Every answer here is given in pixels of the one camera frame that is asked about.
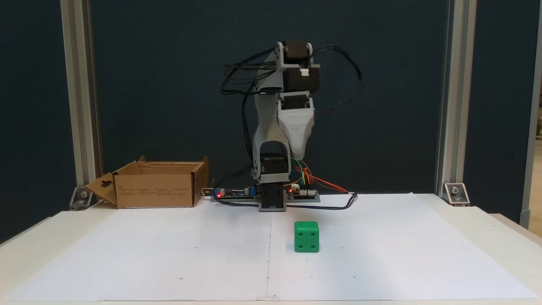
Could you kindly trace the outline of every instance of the red wire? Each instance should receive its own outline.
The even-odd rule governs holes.
[[[298,172],[301,172],[301,168],[300,168],[299,166],[296,166],[296,167],[295,167],[295,170],[298,171]],[[341,192],[348,193],[347,190],[343,189],[343,188],[340,187],[340,186],[334,185],[333,183],[327,182],[327,181],[322,180],[322,179],[320,179],[320,178],[318,178],[318,177],[315,177],[315,176],[313,176],[313,175],[310,175],[309,173],[307,173],[307,175],[310,176],[311,179],[313,179],[313,181],[314,181],[314,179],[316,179],[316,180],[318,180],[318,181],[321,181],[321,182],[323,182],[323,183],[325,183],[325,184],[327,184],[327,185],[330,185],[330,186],[334,187],[336,190],[340,190]]]

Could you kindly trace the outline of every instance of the green wire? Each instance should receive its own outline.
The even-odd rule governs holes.
[[[299,164],[299,168],[301,169],[301,183],[305,184],[305,175],[303,174],[303,166],[301,166],[301,163],[299,163],[298,160],[290,157],[290,159],[294,160],[295,162],[297,162]]]

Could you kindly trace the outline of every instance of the box flap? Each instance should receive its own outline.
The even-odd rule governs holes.
[[[117,205],[117,197],[115,196],[115,185],[113,184],[113,174],[108,173],[85,185],[87,190],[103,198],[110,204]]]
[[[132,161],[127,165],[114,171],[113,175],[141,175],[141,171],[139,170],[137,162]]]

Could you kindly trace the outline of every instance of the orange wire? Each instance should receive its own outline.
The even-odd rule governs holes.
[[[295,167],[295,170],[296,170],[296,171],[301,171],[301,168],[300,168],[299,166],[296,166],[296,167]],[[321,182],[323,182],[323,183],[325,183],[325,184],[327,184],[327,185],[330,185],[330,186],[334,187],[334,188],[337,189],[337,190],[340,190],[340,191],[342,191],[342,192],[348,193],[347,190],[343,189],[343,188],[340,187],[340,186],[334,185],[334,184],[331,183],[331,182],[327,182],[327,181],[325,181],[325,180],[323,180],[323,179],[320,179],[320,178],[318,178],[318,177],[315,177],[315,176],[313,176],[313,175],[311,175],[311,178],[312,178],[312,179],[316,179],[316,180],[318,180],[318,181],[321,181]]]

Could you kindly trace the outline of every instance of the yellow wire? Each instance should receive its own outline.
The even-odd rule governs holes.
[[[303,163],[305,165],[306,169],[308,170],[308,174],[312,177],[311,169],[307,166],[307,164],[303,160],[299,160],[299,162]]]
[[[284,185],[284,186],[294,185],[294,184],[298,183],[299,181],[301,181],[301,178],[299,178],[299,179],[298,179],[297,181],[295,181],[295,182],[289,183],[289,184]]]

